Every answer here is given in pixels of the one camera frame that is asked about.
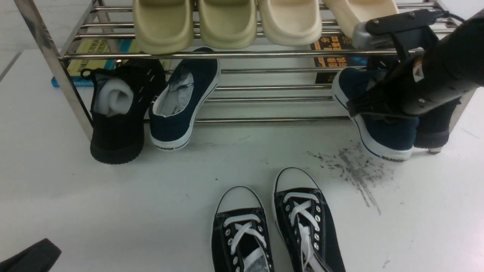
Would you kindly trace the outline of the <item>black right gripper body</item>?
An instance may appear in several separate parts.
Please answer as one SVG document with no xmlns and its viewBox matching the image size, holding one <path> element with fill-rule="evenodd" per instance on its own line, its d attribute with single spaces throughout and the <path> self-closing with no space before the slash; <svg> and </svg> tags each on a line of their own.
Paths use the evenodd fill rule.
<svg viewBox="0 0 484 272">
<path fill-rule="evenodd" d="M 477 86 L 477 51 L 426 51 L 398 64 L 374 88 L 386 88 L 404 112 L 419 116 Z"/>
</svg>

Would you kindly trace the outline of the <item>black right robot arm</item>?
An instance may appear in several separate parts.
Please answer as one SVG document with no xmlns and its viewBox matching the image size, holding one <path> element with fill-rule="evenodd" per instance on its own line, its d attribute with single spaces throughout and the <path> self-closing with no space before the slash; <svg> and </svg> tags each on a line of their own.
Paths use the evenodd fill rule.
<svg viewBox="0 0 484 272">
<path fill-rule="evenodd" d="M 351 117 L 410 118 L 425 114 L 483 86 L 483 11 L 439 39 L 430 26 L 448 11 L 415 10 L 360 23 L 355 48 L 392 42 L 399 63 L 365 94 L 350 99 Z"/>
</svg>

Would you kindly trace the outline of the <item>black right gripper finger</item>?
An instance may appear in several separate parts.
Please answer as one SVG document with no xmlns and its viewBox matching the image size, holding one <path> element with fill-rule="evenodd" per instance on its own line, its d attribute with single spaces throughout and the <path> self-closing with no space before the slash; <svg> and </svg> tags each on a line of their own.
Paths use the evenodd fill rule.
<svg viewBox="0 0 484 272">
<path fill-rule="evenodd" d="M 408 119 L 415 117 L 404 112 L 400 100 L 386 88 L 371 88 L 356 98 L 349 99 L 346 108 L 351 117 L 372 115 L 377 117 Z"/>
</svg>

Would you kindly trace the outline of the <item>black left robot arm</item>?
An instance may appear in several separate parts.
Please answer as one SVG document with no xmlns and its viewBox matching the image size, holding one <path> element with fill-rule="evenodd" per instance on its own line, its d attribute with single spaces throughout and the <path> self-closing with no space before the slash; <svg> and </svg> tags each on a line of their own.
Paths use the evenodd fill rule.
<svg viewBox="0 0 484 272">
<path fill-rule="evenodd" d="M 62 250 L 49 239 L 43 239 L 13 257 L 0 262 L 1 272 L 48 272 Z"/>
</svg>

